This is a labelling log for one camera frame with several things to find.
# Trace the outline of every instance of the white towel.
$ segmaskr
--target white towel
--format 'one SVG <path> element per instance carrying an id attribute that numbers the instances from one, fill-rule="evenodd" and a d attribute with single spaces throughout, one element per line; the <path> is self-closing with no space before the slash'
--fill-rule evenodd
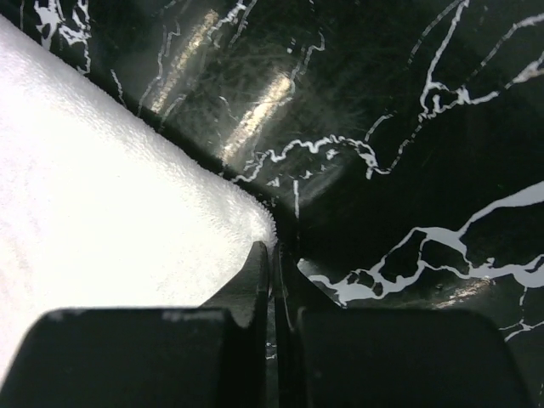
<path id="1" fill-rule="evenodd" d="M 0 17 L 0 384 L 60 307 L 197 306 L 269 213 Z"/>

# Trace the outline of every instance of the black plastic object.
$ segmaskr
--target black plastic object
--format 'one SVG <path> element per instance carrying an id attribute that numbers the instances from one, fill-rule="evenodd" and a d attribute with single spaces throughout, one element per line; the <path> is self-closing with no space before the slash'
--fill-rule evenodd
<path id="1" fill-rule="evenodd" d="M 0 393 L 2 408 L 211 407 L 260 404 L 269 295 L 266 248 L 253 246 L 210 303 L 227 309 L 59 310 L 28 332 Z"/>
<path id="2" fill-rule="evenodd" d="M 280 408 L 532 406 L 482 317 L 342 310 L 281 247 L 272 261 Z M 200 309 L 49 313 L 26 336 L 0 408 L 263 407 L 269 276 L 256 243 Z"/>
<path id="3" fill-rule="evenodd" d="M 499 331 L 466 311 L 341 310 L 275 253 L 281 407 L 533 406 Z"/>

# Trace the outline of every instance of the black faux marble pattern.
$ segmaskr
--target black faux marble pattern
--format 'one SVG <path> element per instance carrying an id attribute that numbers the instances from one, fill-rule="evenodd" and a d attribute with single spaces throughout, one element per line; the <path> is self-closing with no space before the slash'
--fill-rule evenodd
<path id="1" fill-rule="evenodd" d="M 0 0 L 0 12 L 265 201 L 339 304 L 478 310 L 544 401 L 543 2 Z"/>

